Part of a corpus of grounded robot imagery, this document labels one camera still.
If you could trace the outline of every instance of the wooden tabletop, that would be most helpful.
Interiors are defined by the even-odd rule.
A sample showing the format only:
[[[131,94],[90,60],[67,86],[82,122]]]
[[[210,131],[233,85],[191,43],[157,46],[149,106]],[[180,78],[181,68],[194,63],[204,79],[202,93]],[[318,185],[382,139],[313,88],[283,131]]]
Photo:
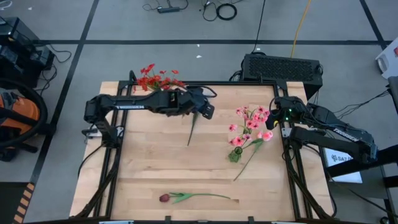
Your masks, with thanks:
[[[101,93],[115,95],[117,82],[103,82]],[[244,150],[238,163],[228,154],[233,147],[228,140],[238,135],[228,130],[230,124],[241,124],[235,109],[248,105],[268,108],[274,97],[271,86],[211,86],[217,92],[210,99],[215,106],[213,119],[199,116],[192,140],[187,146],[192,116],[167,118],[149,111],[129,111],[113,202],[115,220],[214,220],[293,221],[294,213],[285,161],[282,160],[282,138],[279,128],[265,142],[241,174],[233,181],[252,154]],[[290,96],[306,101],[302,83],[288,83]],[[148,92],[137,90],[135,95]],[[88,141],[85,157],[100,145],[100,138]],[[70,215],[78,213],[98,188],[104,158],[101,149],[83,166],[78,179]],[[321,159],[311,150],[301,150],[309,191],[323,209],[333,213]],[[172,204],[159,202],[169,192],[211,193],[231,197],[197,196]],[[302,217],[302,196],[297,188]],[[104,193],[101,213],[108,193]]]

